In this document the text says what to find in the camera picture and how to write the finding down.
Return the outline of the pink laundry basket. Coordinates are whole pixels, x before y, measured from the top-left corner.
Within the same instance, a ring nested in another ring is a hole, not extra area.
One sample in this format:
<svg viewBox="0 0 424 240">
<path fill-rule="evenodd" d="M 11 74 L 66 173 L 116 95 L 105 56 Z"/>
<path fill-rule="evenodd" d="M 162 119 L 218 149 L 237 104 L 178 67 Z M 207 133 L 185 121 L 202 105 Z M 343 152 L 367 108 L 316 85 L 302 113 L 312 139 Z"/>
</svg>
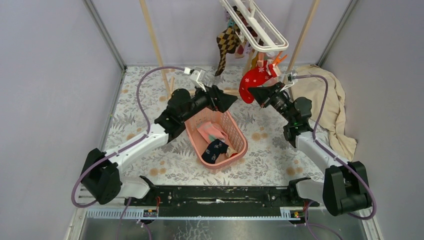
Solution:
<svg viewBox="0 0 424 240">
<path fill-rule="evenodd" d="M 220 170 L 245 156 L 246 137 L 229 111 L 203 109 L 185 122 L 186 132 L 200 162 Z"/>
</svg>

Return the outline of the red snowflake sock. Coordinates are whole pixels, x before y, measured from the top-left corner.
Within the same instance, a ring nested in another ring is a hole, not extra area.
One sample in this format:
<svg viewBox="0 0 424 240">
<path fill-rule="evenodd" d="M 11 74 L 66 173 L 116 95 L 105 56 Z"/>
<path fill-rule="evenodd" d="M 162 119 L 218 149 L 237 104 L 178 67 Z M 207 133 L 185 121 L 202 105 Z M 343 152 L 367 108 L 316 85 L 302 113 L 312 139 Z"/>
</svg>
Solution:
<svg viewBox="0 0 424 240">
<path fill-rule="evenodd" d="M 249 92 L 249 88 L 254 87 L 270 87 L 277 83 L 279 76 L 282 74 L 280 68 L 274 64 L 256 66 L 249 70 L 241 79 L 239 84 L 239 95 L 246 104 L 254 101 L 253 95 Z"/>
</svg>

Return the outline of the pink patterned sock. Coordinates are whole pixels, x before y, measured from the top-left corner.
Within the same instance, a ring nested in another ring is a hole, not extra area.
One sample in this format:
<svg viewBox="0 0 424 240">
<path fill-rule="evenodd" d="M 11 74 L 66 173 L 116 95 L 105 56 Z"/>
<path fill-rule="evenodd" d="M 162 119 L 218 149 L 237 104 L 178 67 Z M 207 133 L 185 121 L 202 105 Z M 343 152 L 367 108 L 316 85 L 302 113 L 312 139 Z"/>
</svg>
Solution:
<svg viewBox="0 0 424 240">
<path fill-rule="evenodd" d="M 225 143 L 228 139 L 228 135 L 224 129 L 219 124 L 211 121 L 199 124 L 197 126 L 197 131 L 208 144 L 215 141 L 216 139 L 219 139 Z"/>
</svg>

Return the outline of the navy sock red cuff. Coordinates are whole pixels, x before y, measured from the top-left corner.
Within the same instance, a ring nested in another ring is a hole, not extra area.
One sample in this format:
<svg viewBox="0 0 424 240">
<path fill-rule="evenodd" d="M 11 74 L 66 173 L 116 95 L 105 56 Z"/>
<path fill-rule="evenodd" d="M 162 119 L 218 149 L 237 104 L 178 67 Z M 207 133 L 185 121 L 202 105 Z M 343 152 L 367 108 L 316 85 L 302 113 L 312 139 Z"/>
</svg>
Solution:
<svg viewBox="0 0 424 240">
<path fill-rule="evenodd" d="M 217 138 L 207 146 L 201 155 L 201 159 L 208 164 L 215 164 L 218 157 L 223 154 L 225 154 L 228 158 L 231 158 L 236 156 L 238 153 L 235 149 Z"/>
</svg>

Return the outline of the wooden clothes rack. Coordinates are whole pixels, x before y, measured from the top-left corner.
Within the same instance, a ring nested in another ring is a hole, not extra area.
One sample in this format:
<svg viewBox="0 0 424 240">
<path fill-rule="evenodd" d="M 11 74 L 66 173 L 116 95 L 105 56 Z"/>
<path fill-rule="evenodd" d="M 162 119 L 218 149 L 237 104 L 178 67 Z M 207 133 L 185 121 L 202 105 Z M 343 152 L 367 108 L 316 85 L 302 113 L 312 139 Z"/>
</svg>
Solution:
<svg viewBox="0 0 424 240">
<path fill-rule="evenodd" d="M 134 51 L 125 59 L 129 64 L 156 64 L 144 14 L 139 1 L 133 1 L 128 15 L 134 23 Z M 333 32 L 336 16 L 326 17 L 327 2 L 322 0 L 307 31 L 303 25 L 310 0 L 259 0 L 257 5 L 288 40 L 292 55 L 300 36 L 303 44 L 296 58 L 298 64 L 316 63 Z M 148 0 L 157 47 L 165 65 L 213 65 L 219 62 L 217 35 L 225 27 L 225 9 L 217 0 Z"/>
</svg>

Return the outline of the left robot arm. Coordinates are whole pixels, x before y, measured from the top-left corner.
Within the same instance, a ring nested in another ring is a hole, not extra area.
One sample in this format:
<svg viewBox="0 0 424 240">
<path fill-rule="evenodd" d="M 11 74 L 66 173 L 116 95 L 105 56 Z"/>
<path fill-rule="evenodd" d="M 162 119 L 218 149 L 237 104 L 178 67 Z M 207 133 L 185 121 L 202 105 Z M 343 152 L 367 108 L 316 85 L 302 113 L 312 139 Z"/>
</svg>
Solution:
<svg viewBox="0 0 424 240">
<path fill-rule="evenodd" d="M 136 198 L 144 206 L 152 204 L 154 190 L 141 178 L 125 180 L 124 170 L 138 157 L 177 138 L 186 130 L 185 123 L 202 110 L 225 113 L 237 99 L 216 85 L 204 89 L 197 87 L 194 95 L 184 88 L 174 90 L 165 110 L 148 126 L 145 134 L 108 151 L 92 149 L 87 154 L 78 182 L 100 205 L 116 197 Z"/>
</svg>

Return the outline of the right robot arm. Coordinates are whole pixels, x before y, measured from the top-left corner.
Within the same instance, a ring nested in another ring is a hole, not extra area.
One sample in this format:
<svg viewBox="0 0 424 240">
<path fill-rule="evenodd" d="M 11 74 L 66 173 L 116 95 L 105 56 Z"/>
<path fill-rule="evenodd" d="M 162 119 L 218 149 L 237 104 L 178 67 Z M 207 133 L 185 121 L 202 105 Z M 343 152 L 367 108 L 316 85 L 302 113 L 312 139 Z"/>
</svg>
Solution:
<svg viewBox="0 0 424 240">
<path fill-rule="evenodd" d="M 306 199 L 316 201 L 333 216 L 352 216 L 356 211 L 372 208 L 370 215 L 374 216 L 377 205 L 365 166 L 339 156 L 317 138 L 316 129 L 309 125 L 312 101 L 306 97 L 292 101 L 284 87 L 278 82 L 269 87 L 250 87 L 248 91 L 262 108 L 271 106 L 287 120 L 283 127 L 284 138 L 324 174 L 323 182 L 310 178 L 290 181 L 287 201 L 293 206 L 301 205 Z"/>
</svg>

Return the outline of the white plastic clip hanger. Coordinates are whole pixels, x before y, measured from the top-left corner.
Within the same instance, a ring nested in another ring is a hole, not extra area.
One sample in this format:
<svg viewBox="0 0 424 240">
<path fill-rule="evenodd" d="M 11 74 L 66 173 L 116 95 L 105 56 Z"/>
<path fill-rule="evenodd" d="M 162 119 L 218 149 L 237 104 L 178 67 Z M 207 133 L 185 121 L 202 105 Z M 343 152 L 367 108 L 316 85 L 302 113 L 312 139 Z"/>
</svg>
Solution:
<svg viewBox="0 0 424 240">
<path fill-rule="evenodd" d="M 242 40 L 261 53 L 281 52 L 289 47 L 288 40 L 279 32 L 273 23 L 253 0 L 220 0 L 222 7 L 228 12 L 239 27 Z"/>
</svg>

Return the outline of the mustard yellow sock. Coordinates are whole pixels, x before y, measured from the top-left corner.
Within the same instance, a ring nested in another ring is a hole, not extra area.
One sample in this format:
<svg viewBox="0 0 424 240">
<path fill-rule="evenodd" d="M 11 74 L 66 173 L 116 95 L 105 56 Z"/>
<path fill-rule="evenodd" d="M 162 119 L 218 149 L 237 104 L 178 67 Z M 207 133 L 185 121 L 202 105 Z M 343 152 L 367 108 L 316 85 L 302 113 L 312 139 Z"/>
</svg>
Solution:
<svg viewBox="0 0 424 240">
<path fill-rule="evenodd" d="M 258 52 L 256 50 L 252 50 L 248 54 L 248 59 L 242 72 L 243 75 L 245 75 L 248 71 L 250 71 L 252 68 L 256 66 L 257 60 L 258 60 Z"/>
</svg>

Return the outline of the orange clothes peg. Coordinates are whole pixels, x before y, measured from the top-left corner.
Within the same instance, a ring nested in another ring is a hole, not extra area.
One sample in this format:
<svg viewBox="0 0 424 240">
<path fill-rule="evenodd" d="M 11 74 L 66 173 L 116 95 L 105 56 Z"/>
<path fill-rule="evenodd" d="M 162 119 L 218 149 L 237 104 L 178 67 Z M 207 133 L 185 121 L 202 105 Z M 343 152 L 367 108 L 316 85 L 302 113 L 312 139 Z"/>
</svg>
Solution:
<svg viewBox="0 0 424 240">
<path fill-rule="evenodd" d="M 281 62 L 283 62 L 287 57 L 288 57 L 288 55 L 287 54 L 284 54 L 283 55 L 283 51 L 280 51 L 276 56 L 275 56 L 275 58 L 274 58 L 274 60 L 273 60 L 273 62 L 272 62 L 272 66 L 273 67 L 276 67 L 276 66 L 278 66 Z"/>
</svg>

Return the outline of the brown argyle sock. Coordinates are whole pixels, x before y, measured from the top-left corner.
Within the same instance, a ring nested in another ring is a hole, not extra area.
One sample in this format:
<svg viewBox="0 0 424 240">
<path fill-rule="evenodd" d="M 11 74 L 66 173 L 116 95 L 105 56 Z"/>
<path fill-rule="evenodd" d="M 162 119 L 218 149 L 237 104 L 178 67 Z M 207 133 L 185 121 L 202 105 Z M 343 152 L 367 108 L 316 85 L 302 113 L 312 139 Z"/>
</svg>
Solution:
<svg viewBox="0 0 424 240">
<path fill-rule="evenodd" d="M 227 54 L 234 54 L 236 52 L 236 48 L 240 45 L 240 40 L 236 34 L 235 28 L 229 26 L 226 30 L 219 33 L 216 37 L 216 43 L 220 59 L 214 75 L 218 77 L 225 70 Z"/>
</svg>

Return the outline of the beige cloth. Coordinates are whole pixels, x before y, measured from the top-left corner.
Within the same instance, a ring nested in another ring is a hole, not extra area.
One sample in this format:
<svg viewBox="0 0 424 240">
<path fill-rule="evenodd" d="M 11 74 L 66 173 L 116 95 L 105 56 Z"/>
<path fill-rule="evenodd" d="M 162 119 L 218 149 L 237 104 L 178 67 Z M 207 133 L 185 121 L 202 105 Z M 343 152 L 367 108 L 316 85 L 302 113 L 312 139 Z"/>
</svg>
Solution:
<svg viewBox="0 0 424 240">
<path fill-rule="evenodd" d="M 324 97 L 326 85 L 324 80 L 317 77 L 300 79 L 291 87 L 294 99 L 305 97 L 312 101 L 311 120 L 316 121 L 325 100 L 323 112 L 318 124 L 328 133 L 329 146 L 340 156 L 352 161 L 355 156 L 357 141 L 345 135 L 346 94 L 341 82 L 336 76 L 316 65 L 304 65 L 295 69 L 298 75 L 320 75 L 328 82 L 327 97 Z"/>
</svg>

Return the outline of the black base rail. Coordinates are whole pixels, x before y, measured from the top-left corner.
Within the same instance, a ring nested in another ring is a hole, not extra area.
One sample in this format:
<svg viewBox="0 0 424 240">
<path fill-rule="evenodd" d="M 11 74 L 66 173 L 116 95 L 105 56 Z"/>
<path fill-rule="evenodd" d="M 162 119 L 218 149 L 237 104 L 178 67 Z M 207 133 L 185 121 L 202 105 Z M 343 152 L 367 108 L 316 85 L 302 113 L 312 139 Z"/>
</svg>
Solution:
<svg viewBox="0 0 424 240">
<path fill-rule="evenodd" d="M 158 185 L 143 198 L 124 201 L 153 207 L 160 217 L 282 217 L 282 210 L 302 211 L 309 202 L 289 187 Z"/>
</svg>

